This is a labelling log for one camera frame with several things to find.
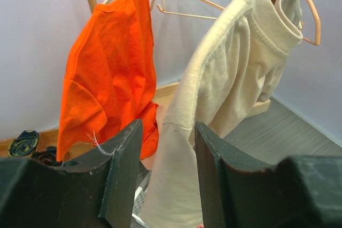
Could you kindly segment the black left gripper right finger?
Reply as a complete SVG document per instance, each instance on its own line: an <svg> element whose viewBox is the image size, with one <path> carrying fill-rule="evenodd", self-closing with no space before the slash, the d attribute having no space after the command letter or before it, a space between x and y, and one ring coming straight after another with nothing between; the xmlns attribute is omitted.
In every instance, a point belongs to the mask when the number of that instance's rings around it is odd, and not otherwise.
<svg viewBox="0 0 342 228"><path fill-rule="evenodd" d="M262 162L201 122L195 149L204 227L341 227L341 158Z"/></svg>

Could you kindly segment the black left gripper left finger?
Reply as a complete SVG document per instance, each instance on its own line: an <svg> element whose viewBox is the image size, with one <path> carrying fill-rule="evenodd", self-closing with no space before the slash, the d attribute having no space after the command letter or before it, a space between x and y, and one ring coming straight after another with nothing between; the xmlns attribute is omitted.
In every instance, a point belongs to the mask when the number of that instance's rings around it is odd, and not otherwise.
<svg viewBox="0 0 342 228"><path fill-rule="evenodd" d="M143 125L60 167L1 159L1 227L130 227Z"/></svg>

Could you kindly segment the pink t shirt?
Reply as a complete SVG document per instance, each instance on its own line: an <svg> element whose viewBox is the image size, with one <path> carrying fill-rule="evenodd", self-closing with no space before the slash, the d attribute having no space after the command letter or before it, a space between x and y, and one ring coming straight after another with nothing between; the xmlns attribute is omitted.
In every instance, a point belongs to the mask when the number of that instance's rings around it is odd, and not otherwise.
<svg viewBox="0 0 342 228"><path fill-rule="evenodd" d="M158 147L162 121L166 114L166 106L149 103L141 119L143 121L143 142L140 160L147 170L152 170Z"/></svg>

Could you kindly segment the orange red t shirt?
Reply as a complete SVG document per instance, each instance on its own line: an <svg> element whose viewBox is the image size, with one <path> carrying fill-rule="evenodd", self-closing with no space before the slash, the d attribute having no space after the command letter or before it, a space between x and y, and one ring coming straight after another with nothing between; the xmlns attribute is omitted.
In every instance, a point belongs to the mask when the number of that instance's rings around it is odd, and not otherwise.
<svg viewBox="0 0 342 228"><path fill-rule="evenodd" d="M156 72L149 0L95 7L66 65L59 130L103 143L153 102Z"/></svg>

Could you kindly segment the beige t shirt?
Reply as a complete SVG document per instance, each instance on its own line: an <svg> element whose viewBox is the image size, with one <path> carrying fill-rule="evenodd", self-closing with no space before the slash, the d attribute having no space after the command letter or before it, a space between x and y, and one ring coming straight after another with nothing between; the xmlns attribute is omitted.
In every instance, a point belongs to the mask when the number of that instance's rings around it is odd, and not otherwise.
<svg viewBox="0 0 342 228"><path fill-rule="evenodd" d="M300 0L232 0L190 59L162 120L142 220L147 227L203 222L195 123L230 133L279 84L302 41Z"/></svg>

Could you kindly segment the rolled black sock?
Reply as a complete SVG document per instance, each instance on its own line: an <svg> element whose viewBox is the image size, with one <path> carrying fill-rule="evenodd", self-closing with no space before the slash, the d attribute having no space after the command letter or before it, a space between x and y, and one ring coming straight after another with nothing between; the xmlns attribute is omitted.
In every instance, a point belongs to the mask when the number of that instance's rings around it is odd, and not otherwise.
<svg viewBox="0 0 342 228"><path fill-rule="evenodd" d="M57 161L57 148L55 146L48 146L42 150L36 151L31 155L31 158L51 167L60 167L63 163L62 161Z"/></svg>

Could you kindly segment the wooden compartment tray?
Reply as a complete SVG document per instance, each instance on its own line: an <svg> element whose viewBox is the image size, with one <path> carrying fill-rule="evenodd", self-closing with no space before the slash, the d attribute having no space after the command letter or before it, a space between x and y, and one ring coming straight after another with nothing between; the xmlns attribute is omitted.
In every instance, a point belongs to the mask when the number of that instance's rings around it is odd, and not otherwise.
<svg viewBox="0 0 342 228"><path fill-rule="evenodd" d="M31 158L46 166L60 167L93 147L86 136L76 136L59 129L42 132L24 130L15 138L1 141L1 157Z"/></svg>

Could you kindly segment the rolled dark green sock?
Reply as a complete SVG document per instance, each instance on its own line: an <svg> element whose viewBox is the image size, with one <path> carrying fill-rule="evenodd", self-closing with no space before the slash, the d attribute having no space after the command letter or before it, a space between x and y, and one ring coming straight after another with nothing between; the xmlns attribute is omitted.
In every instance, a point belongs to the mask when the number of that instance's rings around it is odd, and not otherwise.
<svg viewBox="0 0 342 228"><path fill-rule="evenodd" d="M23 157L36 151L39 133L35 130L24 130L8 147L8 157Z"/></svg>

